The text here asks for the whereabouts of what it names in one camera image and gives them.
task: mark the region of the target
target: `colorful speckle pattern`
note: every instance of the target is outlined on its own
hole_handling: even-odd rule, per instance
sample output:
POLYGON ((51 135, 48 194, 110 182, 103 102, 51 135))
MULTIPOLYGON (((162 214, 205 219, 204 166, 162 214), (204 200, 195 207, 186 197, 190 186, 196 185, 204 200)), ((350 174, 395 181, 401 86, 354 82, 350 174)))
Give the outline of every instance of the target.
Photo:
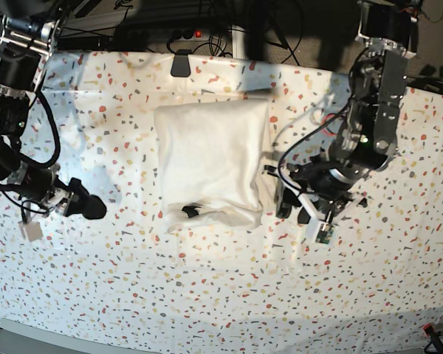
MULTIPOLYGON (((159 105, 269 99, 283 151, 340 109, 347 80, 293 66, 172 55, 56 55, 45 82, 61 134, 61 178, 106 202, 103 221, 52 215, 27 243, 0 196, 0 319, 158 353, 366 353, 425 344, 443 313, 443 97, 409 90, 390 167, 356 186, 369 208, 341 221, 337 247, 303 243, 296 215, 252 232, 223 226, 161 232, 159 105)), ((24 152, 52 136, 36 105, 24 152)), ((331 139, 318 134, 302 162, 331 139)))

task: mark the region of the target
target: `white tablecloth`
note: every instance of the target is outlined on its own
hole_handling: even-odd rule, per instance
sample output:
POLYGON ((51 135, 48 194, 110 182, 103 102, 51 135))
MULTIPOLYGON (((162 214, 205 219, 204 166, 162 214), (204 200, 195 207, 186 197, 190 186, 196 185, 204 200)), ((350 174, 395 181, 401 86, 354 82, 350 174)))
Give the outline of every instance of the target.
MULTIPOLYGON (((64 181, 81 178, 109 209, 102 221, 52 215, 28 243, 19 210, 0 195, 0 319, 79 339, 159 353, 367 353, 427 342, 443 313, 443 97, 409 90, 399 152, 355 186, 369 208, 340 223, 333 249, 264 215, 252 232, 223 226, 161 232, 160 105, 269 99, 275 149, 285 151, 349 95, 320 70, 172 55, 56 55, 44 93, 63 145, 64 181)), ((330 137, 318 134, 302 162, 330 137)), ((24 152, 45 160, 52 135, 40 105, 24 152)))

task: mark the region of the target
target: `black plastic part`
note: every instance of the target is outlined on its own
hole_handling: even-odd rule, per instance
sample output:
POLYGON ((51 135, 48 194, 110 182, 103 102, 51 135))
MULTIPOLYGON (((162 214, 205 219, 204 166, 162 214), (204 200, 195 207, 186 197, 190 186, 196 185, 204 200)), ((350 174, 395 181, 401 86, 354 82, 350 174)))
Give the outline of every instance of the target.
POLYGON ((182 33, 182 37, 184 37, 184 39, 191 39, 193 37, 193 30, 192 29, 186 29, 182 33))
MULTIPOLYGON (((5 51, 9 55, 15 55, 10 50, 5 51)), ((0 84, 15 90, 33 91, 33 78, 38 69, 40 56, 28 54, 21 60, 0 61, 0 84)))
POLYGON ((0 95, 0 135, 20 137, 28 121, 30 99, 0 95))
POLYGON ((309 213, 305 210, 305 208, 302 208, 300 210, 300 212, 298 213, 297 222, 300 225, 307 225, 310 222, 310 219, 311 218, 310 218, 309 213))
POLYGON ((194 218, 196 216, 199 216, 199 212, 197 211, 197 206, 195 205, 186 205, 182 208, 182 211, 187 214, 187 216, 190 218, 194 218))
MULTIPOLYGON (((62 182, 58 180, 56 187, 62 186, 62 182)), ((64 185, 64 189, 74 193, 64 216, 82 214, 85 219, 89 220, 103 219, 105 217, 105 204, 96 195, 90 195, 89 191, 82 186, 80 179, 72 178, 68 187, 64 185)))
POLYGON ((20 168, 20 160, 15 151, 5 144, 3 138, 0 136, 0 181, 6 179, 11 172, 17 171, 18 168, 20 168))
POLYGON ((278 182, 276 190, 276 210, 275 216, 280 219, 289 218, 293 207, 301 207, 302 204, 297 199, 293 191, 289 188, 285 188, 281 181, 278 182))
POLYGON ((175 29, 174 31, 172 31, 172 35, 171 35, 172 41, 177 41, 180 38, 182 38, 182 31, 180 29, 175 29))
POLYGON ((435 347, 436 353, 443 354, 443 342, 440 339, 439 335, 433 329, 431 324, 428 324, 423 327, 423 330, 430 337, 430 343, 435 347))
POLYGON ((26 199, 42 201, 52 188, 52 172, 28 166, 27 172, 19 187, 19 193, 26 199))
POLYGON ((387 38, 408 48, 411 37, 411 16, 388 5, 371 4, 363 34, 370 38, 387 38))
POLYGON ((361 199, 361 201, 359 202, 359 205, 362 206, 363 208, 367 208, 368 207, 368 199, 366 199, 366 198, 361 199))
POLYGON ((388 146, 396 141, 396 130, 400 116, 399 104, 407 88, 406 69, 406 58, 391 51, 385 52, 378 96, 379 107, 374 125, 374 149, 379 154, 385 154, 388 146), (388 146, 380 149, 376 143, 382 140, 387 142, 388 146))
POLYGON ((29 18, 9 18, 7 26, 31 38, 39 38, 41 35, 41 22, 31 21, 29 18))
POLYGON ((190 76, 190 64, 188 55, 192 54, 189 49, 180 49, 174 55, 174 61, 172 63, 171 75, 173 77, 189 77, 190 76))

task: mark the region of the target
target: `black cable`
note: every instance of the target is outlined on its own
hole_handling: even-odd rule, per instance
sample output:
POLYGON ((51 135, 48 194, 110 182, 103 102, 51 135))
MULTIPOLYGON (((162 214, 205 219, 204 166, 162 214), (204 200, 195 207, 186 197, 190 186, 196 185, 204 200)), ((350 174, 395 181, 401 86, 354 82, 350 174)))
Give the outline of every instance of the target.
MULTIPOLYGON (((105 31, 105 30, 112 30, 112 29, 117 28, 118 26, 111 26, 111 27, 97 28, 97 29, 92 30, 92 32, 105 31)), ((60 36, 59 38, 68 38, 68 37, 72 37, 72 36, 74 36, 74 35, 80 35, 80 34, 82 34, 82 33, 85 33, 85 32, 84 32, 83 30, 81 30, 81 29, 80 29, 79 31, 82 31, 82 32, 71 33, 70 35, 62 35, 62 36, 60 36)))
POLYGON ((278 163, 278 173, 279 173, 279 177, 282 179, 282 181, 287 184, 288 186, 290 186, 292 189, 297 190, 298 192, 302 191, 301 188, 295 186, 294 184, 290 183, 289 181, 287 181, 286 177, 284 176, 284 174, 282 173, 282 164, 284 163, 286 157, 300 144, 302 144, 303 142, 305 142, 306 140, 310 139, 312 136, 314 136, 316 133, 318 133, 319 131, 322 131, 323 129, 325 129, 326 127, 328 127, 330 124, 332 124, 335 120, 337 120, 338 118, 340 118, 345 112, 346 110, 349 108, 349 104, 351 102, 351 98, 348 100, 348 102, 345 104, 345 106, 343 108, 340 109, 339 112, 337 112, 331 119, 327 120, 326 122, 324 122, 322 125, 320 125, 318 128, 316 128, 315 130, 313 130, 312 132, 308 133, 307 135, 305 135, 302 139, 300 139, 299 141, 297 141, 294 145, 292 145, 289 149, 287 149, 287 151, 282 155, 282 157, 279 159, 279 163, 278 163))
POLYGON ((78 28, 71 28, 71 27, 64 27, 64 29, 65 29, 65 30, 70 30, 70 31, 76 31, 76 32, 78 32, 78 33, 72 33, 72 34, 70 34, 70 35, 64 35, 64 36, 61 36, 61 38, 63 38, 63 37, 68 37, 68 36, 71 36, 71 35, 80 35, 80 34, 82 34, 82 33, 90 33, 90 34, 92 34, 92 35, 102 35, 103 37, 113 38, 113 35, 104 35, 104 34, 102 34, 102 33, 98 33, 98 32, 95 32, 95 31, 88 31, 88 30, 86 30, 86 29, 78 29, 78 28))
POLYGON ((50 209, 50 208, 44 206, 44 205, 41 204, 41 203, 38 203, 37 201, 32 201, 32 200, 30 200, 30 199, 27 199, 26 201, 22 201, 22 202, 21 202, 21 208, 20 208, 20 210, 21 210, 21 219, 23 220, 23 223, 24 223, 25 225, 29 223, 29 221, 28 221, 28 217, 27 217, 27 215, 26 215, 26 213, 25 213, 26 211, 34 212, 35 214, 41 214, 41 215, 48 215, 48 214, 51 212, 51 209, 50 209), (39 211, 39 210, 34 210, 34 209, 31 209, 31 208, 27 208, 27 207, 25 207, 25 205, 24 205, 25 203, 34 204, 34 205, 36 205, 39 209, 42 209, 42 210, 44 210, 45 212, 41 212, 41 211, 39 211))
POLYGON ((437 24, 437 23, 443 21, 443 12, 442 12, 441 17, 438 20, 432 20, 430 18, 430 16, 428 16, 427 13, 422 9, 419 9, 419 14, 423 15, 427 19, 427 21, 431 22, 432 24, 437 24))
MULTIPOLYGON (((39 91, 42 90, 45 76, 46 75, 43 75, 43 78, 41 79, 41 82, 38 84, 38 87, 36 88, 35 92, 39 92, 39 91)), ((32 102, 31 102, 31 104, 30 104, 30 106, 28 108, 28 111, 31 110, 31 108, 35 105, 37 99, 38 99, 38 95, 35 94, 35 98, 32 99, 32 102)))
POLYGON ((20 209, 24 209, 24 210, 26 210, 27 212, 34 212, 35 214, 41 214, 41 215, 46 215, 46 214, 49 213, 49 209, 48 209, 48 208, 46 208, 44 205, 41 205, 41 204, 39 204, 39 203, 37 203, 37 202, 35 202, 35 201, 31 201, 31 202, 33 202, 35 205, 38 205, 38 206, 41 205, 40 207, 43 207, 44 210, 46 210, 46 211, 33 210, 33 209, 30 209, 30 208, 26 208, 24 205, 21 205, 21 204, 17 203, 16 201, 14 201, 13 198, 11 198, 6 192, 4 192, 4 191, 1 191, 1 192, 3 193, 3 195, 4 195, 5 197, 7 197, 7 199, 8 199, 9 201, 11 201, 13 204, 15 204, 15 205, 16 205, 17 207, 19 207, 20 209))
POLYGON ((359 55, 356 57, 356 59, 354 59, 353 65, 351 65, 351 68, 349 69, 349 73, 348 73, 348 84, 349 84, 349 88, 351 91, 351 95, 354 94, 354 89, 355 89, 355 85, 353 82, 353 72, 356 69, 356 65, 358 64, 358 62, 360 61, 360 59, 363 57, 363 55, 368 51, 368 47, 363 48, 361 50, 361 52, 359 53, 359 55))
POLYGON ((290 52, 290 55, 285 58, 284 60, 281 61, 281 64, 284 64, 286 61, 288 61, 290 59, 290 57, 294 56, 295 62, 298 63, 297 61, 297 57, 295 56, 295 51, 297 50, 297 48, 300 46, 302 38, 303 38, 303 34, 305 32, 305 15, 303 14, 303 8, 302 6, 298 3, 298 0, 290 0, 293 4, 295 4, 295 6, 297 7, 298 11, 299 11, 299 16, 300 16, 300 21, 299 21, 299 35, 298 35, 298 41, 297 44, 295 44, 294 49, 292 49, 292 51, 290 52))
POLYGON ((228 42, 225 41, 224 48, 222 49, 222 40, 221 40, 221 36, 220 35, 218 36, 218 40, 217 40, 216 44, 214 44, 214 42, 213 42, 213 35, 211 35, 209 37, 209 39, 208 39, 208 44, 210 46, 210 53, 211 53, 211 55, 216 56, 218 54, 217 52, 220 50, 220 53, 218 54, 219 57, 224 56, 224 51, 225 51, 225 49, 228 46, 228 42))
POLYGON ((61 154, 61 142, 59 140, 58 127, 57 127, 56 122, 54 120, 54 116, 52 115, 51 107, 49 106, 49 103, 46 100, 46 97, 43 95, 42 91, 37 91, 36 96, 39 99, 39 101, 41 102, 41 104, 44 108, 44 111, 46 112, 47 119, 49 121, 49 125, 51 126, 52 137, 54 139, 54 153, 52 154, 51 159, 49 159, 47 162, 37 162, 22 153, 19 153, 19 157, 20 157, 20 160, 22 160, 23 162, 25 162, 29 166, 45 169, 45 168, 53 166, 56 163, 56 161, 58 160, 59 155, 61 154))
POLYGON ((121 22, 115 27, 118 28, 119 26, 122 25, 123 22, 125 22, 126 20, 126 16, 128 15, 128 11, 131 10, 133 8, 133 5, 121 5, 121 7, 126 7, 126 11, 125 11, 125 15, 123 16, 123 20, 121 20, 121 22))
POLYGON ((203 46, 207 46, 207 45, 209 45, 210 43, 208 43, 208 42, 205 42, 205 43, 202 43, 202 44, 200 44, 199 46, 197 46, 193 51, 192 51, 192 54, 195 54, 195 52, 197 51, 197 50, 199 50, 199 48, 201 48, 201 47, 203 47, 203 46))
POLYGON ((168 49, 169 52, 172 54, 176 54, 175 51, 172 50, 171 44, 174 42, 172 38, 169 38, 168 42, 165 44, 165 47, 168 49))

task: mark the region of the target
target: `folded white towel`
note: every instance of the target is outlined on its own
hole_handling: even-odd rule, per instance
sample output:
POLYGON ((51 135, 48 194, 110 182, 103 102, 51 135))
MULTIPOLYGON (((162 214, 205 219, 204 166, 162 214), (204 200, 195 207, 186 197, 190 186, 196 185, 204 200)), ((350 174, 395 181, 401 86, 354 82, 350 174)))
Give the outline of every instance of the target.
POLYGON ((274 208, 266 100, 159 107, 162 211, 168 231, 221 223, 254 229, 274 208), (192 218, 182 211, 192 206, 192 218))

